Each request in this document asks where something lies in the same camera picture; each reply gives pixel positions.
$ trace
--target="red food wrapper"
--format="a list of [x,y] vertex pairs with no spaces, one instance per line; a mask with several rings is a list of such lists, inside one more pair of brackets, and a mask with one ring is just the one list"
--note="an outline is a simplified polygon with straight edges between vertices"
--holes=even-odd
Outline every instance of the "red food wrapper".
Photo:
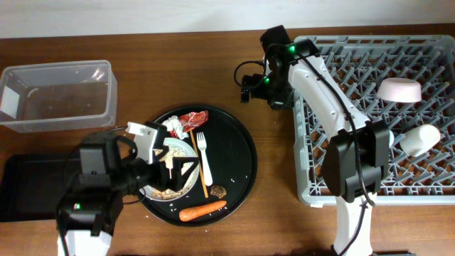
[[[203,123],[207,122],[208,120],[208,111],[202,112],[189,112],[188,114],[184,114],[178,118],[180,123],[183,125],[183,132],[189,132],[192,129],[201,126]],[[175,131],[170,131],[171,136],[174,138],[178,138],[177,133]]]

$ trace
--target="black tray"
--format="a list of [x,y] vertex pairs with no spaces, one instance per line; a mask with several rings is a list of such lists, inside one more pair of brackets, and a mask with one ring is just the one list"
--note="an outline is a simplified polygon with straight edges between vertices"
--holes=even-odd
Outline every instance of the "black tray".
[[[207,187],[209,197],[204,197],[200,178],[198,178],[194,187],[179,199],[169,202],[158,202],[145,198],[142,202],[145,207],[153,215],[170,224],[196,227],[222,220],[242,205],[255,184],[257,175],[255,144],[243,124],[231,114],[217,107],[191,105],[171,110],[159,117],[155,122],[162,123],[173,115],[179,117],[189,112],[200,112],[203,110],[208,110],[208,121],[193,130],[194,137],[196,139],[197,132],[204,132],[207,140],[206,153],[213,177],[213,185],[226,188],[227,195],[221,200],[226,200],[227,204],[225,208],[217,210],[211,215],[207,214],[188,222],[180,221],[178,217],[180,210],[220,200],[218,197],[210,195],[210,187]],[[184,141],[193,148],[191,138],[184,139]]]
[[55,218],[57,202],[72,173],[80,170],[79,154],[15,155],[8,159],[0,186],[0,222]]

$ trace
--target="gray dish rack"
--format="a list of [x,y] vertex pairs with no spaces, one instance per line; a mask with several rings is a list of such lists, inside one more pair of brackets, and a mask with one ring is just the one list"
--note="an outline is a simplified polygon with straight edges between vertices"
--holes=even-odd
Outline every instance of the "gray dish rack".
[[[455,204],[455,39],[451,36],[299,36],[309,38],[328,71],[353,104],[372,121],[385,120],[395,135],[378,205]],[[375,96],[385,78],[410,78],[422,85],[422,101],[400,104]],[[294,93],[294,158],[299,199],[313,207],[335,205],[320,175],[327,138],[305,100]],[[402,133],[433,124],[441,141],[412,157]]]

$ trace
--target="wooden chopstick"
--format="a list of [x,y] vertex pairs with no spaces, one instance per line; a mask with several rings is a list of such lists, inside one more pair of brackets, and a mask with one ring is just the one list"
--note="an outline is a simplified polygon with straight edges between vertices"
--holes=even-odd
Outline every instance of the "wooden chopstick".
[[[190,134],[191,134],[191,141],[193,142],[194,152],[196,152],[196,156],[199,158],[198,147],[196,146],[196,142],[194,141],[193,130],[190,131]],[[202,181],[202,188],[204,189],[204,196],[205,196],[205,198],[208,198],[207,188],[205,187],[204,174],[202,173],[201,164],[199,164],[199,176],[200,176],[200,180]]]

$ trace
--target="round black plate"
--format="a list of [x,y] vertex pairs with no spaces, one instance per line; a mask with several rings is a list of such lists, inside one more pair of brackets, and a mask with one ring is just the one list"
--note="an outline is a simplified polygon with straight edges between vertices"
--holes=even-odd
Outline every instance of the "round black plate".
[[[255,144],[247,129],[232,115],[216,107],[191,105],[172,110],[159,117],[155,122],[162,123],[173,115],[180,117],[189,112],[203,110],[208,110],[208,121],[195,128],[193,134],[196,140],[196,133],[204,132],[207,141],[206,154],[213,177],[213,185],[225,188],[227,195],[223,199],[219,199],[210,195],[210,187],[207,187],[209,196],[205,198],[202,182],[198,178],[194,187],[179,199],[158,202],[145,198],[142,201],[153,215],[170,224],[197,227],[222,220],[240,207],[255,184],[257,175]],[[186,138],[184,141],[193,148],[191,138]],[[180,221],[178,217],[178,213],[185,208],[202,206],[219,200],[226,200],[226,207],[210,215],[207,214],[188,222]]]

